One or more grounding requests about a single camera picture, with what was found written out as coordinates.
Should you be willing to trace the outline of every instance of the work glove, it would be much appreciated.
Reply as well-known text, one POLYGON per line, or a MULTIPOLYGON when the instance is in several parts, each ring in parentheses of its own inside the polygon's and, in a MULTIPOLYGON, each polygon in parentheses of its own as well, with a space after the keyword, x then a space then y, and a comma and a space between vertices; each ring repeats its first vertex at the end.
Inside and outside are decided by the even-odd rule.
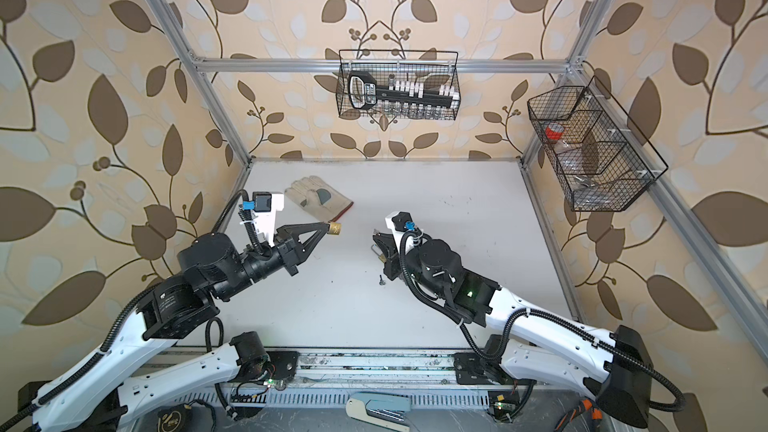
POLYGON ((354 203, 318 176, 294 181, 285 195, 320 222, 335 222, 354 203))

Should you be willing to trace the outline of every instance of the black wire mesh basket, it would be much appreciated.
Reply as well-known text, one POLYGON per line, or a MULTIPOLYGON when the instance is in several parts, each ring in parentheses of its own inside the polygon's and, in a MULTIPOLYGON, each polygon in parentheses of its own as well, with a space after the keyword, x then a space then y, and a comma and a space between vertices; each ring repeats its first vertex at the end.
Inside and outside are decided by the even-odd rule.
POLYGON ((621 212, 669 167, 628 114, 627 125, 611 119, 600 104, 600 98, 609 98, 605 87, 594 81, 531 98, 528 115, 571 209, 621 212), (647 163, 628 134, 640 146, 647 144, 661 165, 647 163))
POLYGON ((340 50, 339 117, 456 120, 457 61, 458 52, 442 50, 340 50))

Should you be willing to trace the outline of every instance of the wire basket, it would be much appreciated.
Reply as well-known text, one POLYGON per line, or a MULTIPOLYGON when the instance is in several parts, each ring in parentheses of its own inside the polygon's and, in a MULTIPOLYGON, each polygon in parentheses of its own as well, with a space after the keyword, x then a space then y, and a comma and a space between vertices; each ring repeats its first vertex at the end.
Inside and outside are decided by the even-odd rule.
POLYGON ((621 212, 668 169, 629 115, 631 128, 610 118, 598 100, 602 90, 593 78, 586 87, 562 86, 528 101, 531 124, 574 212, 621 212), (639 134, 663 165, 647 164, 628 133, 639 134))
POLYGON ((456 120, 457 61, 458 52, 441 50, 340 50, 339 117, 456 120))

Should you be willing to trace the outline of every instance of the wallpaper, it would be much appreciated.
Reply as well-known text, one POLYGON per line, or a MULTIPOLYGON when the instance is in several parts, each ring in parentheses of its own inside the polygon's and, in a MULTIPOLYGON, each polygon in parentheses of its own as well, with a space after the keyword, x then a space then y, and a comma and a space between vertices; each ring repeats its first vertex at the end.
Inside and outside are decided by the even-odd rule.
MULTIPOLYGON (((640 332, 654 368, 686 395, 651 411, 649 432, 763 430, 768 368, 653 199, 622 213, 574 213, 549 160, 531 166, 549 224, 591 325, 640 332)), ((651 398, 673 397, 654 382, 651 398)))
MULTIPOLYGON (((456 120, 371 118, 336 108, 336 76, 222 72, 214 86, 258 158, 488 159, 522 156, 533 135, 525 101, 552 87, 546 74, 460 76, 456 120)), ((209 146, 220 147, 211 129, 209 146)))
POLYGON ((198 56, 435 47, 475 59, 563 59, 591 0, 168 1, 198 56))
POLYGON ((209 113, 142 0, 0 0, 0 22, 5 419, 178 272, 240 167, 209 153, 209 113))
POLYGON ((767 36, 768 0, 616 0, 585 66, 651 137, 764 304, 767 36))

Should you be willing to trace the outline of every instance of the stapler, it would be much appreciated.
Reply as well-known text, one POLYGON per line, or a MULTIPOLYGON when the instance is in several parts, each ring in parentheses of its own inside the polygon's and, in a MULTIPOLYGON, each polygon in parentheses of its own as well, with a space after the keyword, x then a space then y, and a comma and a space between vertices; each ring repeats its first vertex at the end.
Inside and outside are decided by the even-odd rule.
POLYGON ((411 411, 411 399, 399 395, 359 392, 346 402, 346 414, 353 419, 385 427, 398 432, 409 432, 404 412, 411 411))

